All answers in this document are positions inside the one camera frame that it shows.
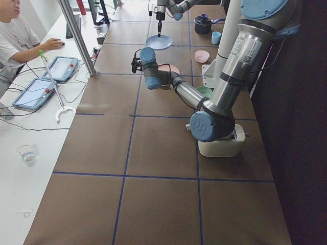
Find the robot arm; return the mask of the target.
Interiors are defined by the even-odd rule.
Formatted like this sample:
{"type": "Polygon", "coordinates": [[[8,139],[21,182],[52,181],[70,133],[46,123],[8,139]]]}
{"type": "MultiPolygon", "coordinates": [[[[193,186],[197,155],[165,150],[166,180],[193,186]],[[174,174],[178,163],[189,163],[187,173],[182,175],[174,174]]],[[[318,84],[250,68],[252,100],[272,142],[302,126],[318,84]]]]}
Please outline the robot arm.
{"type": "Polygon", "coordinates": [[[158,20],[157,26],[157,36],[161,36],[162,21],[165,20],[166,10],[170,12],[172,17],[178,21],[183,17],[183,13],[188,11],[191,7],[198,4],[200,0],[189,0],[182,1],[177,4],[173,0],[159,0],[155,6],[154,13],[156,14],[156,19],[158,20]]]}
{"type": "Polygon", "coordinates": [[[190,130],[201,142],[212,142],[230,135],[235,128],[233,104],[246,83],[253,64],[272,39],[297,32],[301,1],[230,1],[222,40],[232,44],[229,56],[214,77],[217,86],[211,97],[203,96],[173,71],[161,71],[154,49],[135,52],[132,71],[140,70],[148,89],[171,87],[195,109],[190,130]]]}

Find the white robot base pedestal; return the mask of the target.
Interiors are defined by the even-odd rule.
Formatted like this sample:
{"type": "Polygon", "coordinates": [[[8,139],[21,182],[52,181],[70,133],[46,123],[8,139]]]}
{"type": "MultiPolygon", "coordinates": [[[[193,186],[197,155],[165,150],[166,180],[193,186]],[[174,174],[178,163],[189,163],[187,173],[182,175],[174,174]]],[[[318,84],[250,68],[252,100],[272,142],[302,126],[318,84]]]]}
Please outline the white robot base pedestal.
{"type": "Polygon", "coordinates": [[[215,60],[202,68],[204,86],[214,89],[239,34],[240,0],[231,0],[215,60]]]}

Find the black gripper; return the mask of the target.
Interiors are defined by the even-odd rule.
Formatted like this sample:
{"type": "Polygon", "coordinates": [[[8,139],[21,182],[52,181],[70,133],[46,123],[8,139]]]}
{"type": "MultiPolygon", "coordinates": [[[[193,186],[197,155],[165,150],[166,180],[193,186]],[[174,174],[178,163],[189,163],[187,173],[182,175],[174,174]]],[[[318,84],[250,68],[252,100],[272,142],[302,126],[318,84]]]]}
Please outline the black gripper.
{"type": "Polygon", "coordinates": [[[157,36],[161,37],[162,21],[165,19],[165,13],[157,11],[156,19],[159,21],[157,26],[157,36]]]}
{"type": "Polygon", "coordinates": [[[131,62],[131,70],[135,74],[137,71],[141,71],[141,59],[134,57],[131,62]]]}

